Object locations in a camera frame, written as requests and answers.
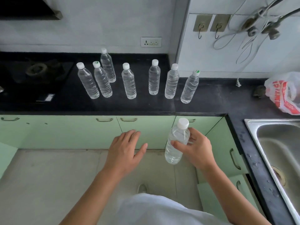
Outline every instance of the sink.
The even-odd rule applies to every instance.
[[[245,123],[300,225],[300,119],[245,119]]]

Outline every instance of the shoe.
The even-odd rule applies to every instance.
[[[139,188],[137,189],[137,193],[148,193],[148,188],[145,184],[139,185]]]

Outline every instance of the water bottle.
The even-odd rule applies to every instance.
[[[107,74],[103,68],[100,66],[99,61],[93,62],[94,66],[94,76],[100,88],[102,95],[106,98],[111,97],[113,95],[112,88],[110,87],[110,82],[108,80]]]
[[[169,133],[165,151],[165,158],[170,164],[177,164],[182,157],[182,152],[178,151],[171,145],[171,140],[177,140],[187,145],[190,138],[188,125],[189,121],[186,118],[182,117],[178,120],[177,126],[174,126]]]
[[[194,70],[193,74],[189,76],[185,83],[185,88],[183,89],[183,92],[181,94],[181,102],[183,103],[189,103],[193,95],[197,89],[197,86],[199,84],[199,70]]]
[[[152,60],[152,66],[149,69],[149,93],[156,95],[159,89],[160,67],[158,66],[158,60]]]
[[[110,83],[115,82],[115,70],[113,68],[112,57],[107,53],[106,48],[101,49],[101,58],[102,67],[105,70]]]
[[[134,74],[130,70],[128,63],[123,64],[123,69],[124,70],[122,72],[122,78],[125,87],[125,92],[127,98],[131,100],[137,96],[137,90],[135,88],[135,82],[134,82]]]
[[[96,83],[90,71],[88,71],[82,62],[76,64],[78,68],[78,76],[91,99],[96,99],[100,96]]]
[[[175,96],[176,88],[179,80],[178,64],[172,64],[171,70],[168,72],[165,97],[172,99]]]

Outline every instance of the person's left hand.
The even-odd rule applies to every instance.
[[[123,178],[129,174],[139,164],[148,147],[148,144],[144,143],[140,150],[134,154],[134,149],[140,135],[141,132],[130,130],[115,137],[108,149],[103,170],[112,175],[117,175],[119,178]]]

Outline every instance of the person's right arm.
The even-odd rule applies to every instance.
[[[218,167],[209,139],[194,128],[189,130],[191,133],[189,141],[192,143],[184,145],[178,141],[171,141],[171,144],[202,171],[228,221],[234,225],[271,225]]]

